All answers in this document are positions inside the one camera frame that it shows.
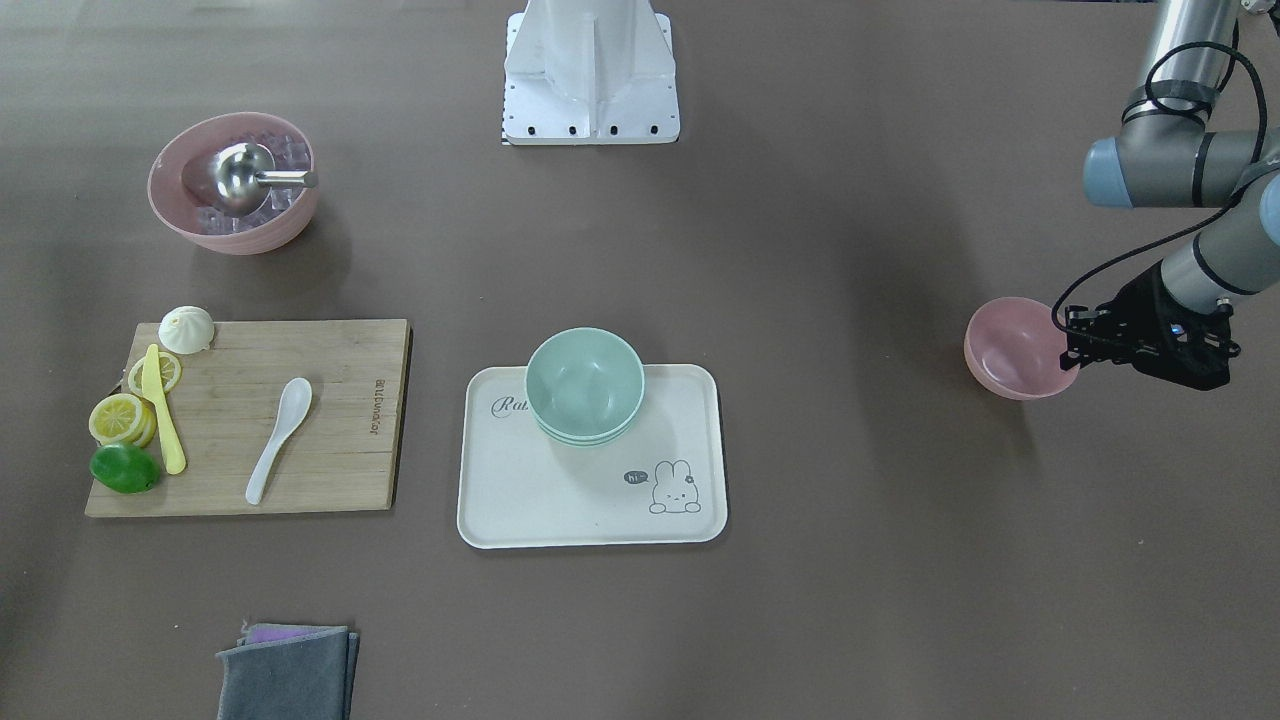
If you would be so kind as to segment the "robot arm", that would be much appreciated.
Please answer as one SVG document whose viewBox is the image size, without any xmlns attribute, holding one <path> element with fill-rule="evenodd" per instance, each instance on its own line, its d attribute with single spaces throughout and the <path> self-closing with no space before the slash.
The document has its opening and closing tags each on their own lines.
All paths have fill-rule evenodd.
<svg viewBox="0 0 1280 720">
<path fill-rule="evenodd" d="M 1277 122 L 1236 46 L 1238 1 L 1164 1 L 1120 132 L 1085 158 L 1102 208 L 1208 208 L 1183 246 L 1094 307 L 1060 299 L 1065 372 L 1094 363 L 1208 391 L 1239 356 L 1236 306 L 1277 283 Z"/>
</svg>

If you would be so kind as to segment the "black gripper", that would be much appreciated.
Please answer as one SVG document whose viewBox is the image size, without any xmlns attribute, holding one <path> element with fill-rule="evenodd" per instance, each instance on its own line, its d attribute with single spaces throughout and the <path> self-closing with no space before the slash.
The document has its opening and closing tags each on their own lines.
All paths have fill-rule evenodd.
<svg viewBox="0 0 1280 720">
<path fill-rule="evenodd" d="M 1216 389 L 1230 382 L 1229 363 L 1242 351 L 1233 340 L 1233 315 L 1228 299 L 1207 314 L 1181 306 L 1152 266 L 1106 304 L 1066 307 L 1060 369 L 1110 361 L 1188 388 Z"/>
</svg>

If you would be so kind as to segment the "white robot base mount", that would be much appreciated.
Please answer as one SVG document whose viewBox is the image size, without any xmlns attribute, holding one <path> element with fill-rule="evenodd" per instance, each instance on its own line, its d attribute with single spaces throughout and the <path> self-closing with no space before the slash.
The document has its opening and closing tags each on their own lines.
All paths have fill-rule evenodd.
<svg viewBox="0 0 1280 720">
<path fill-rule="evenodd" d="M 672 24 L 649 1 L 530 1 L 506 22 L 509 146 L 673 143 Z"/>
</svg>

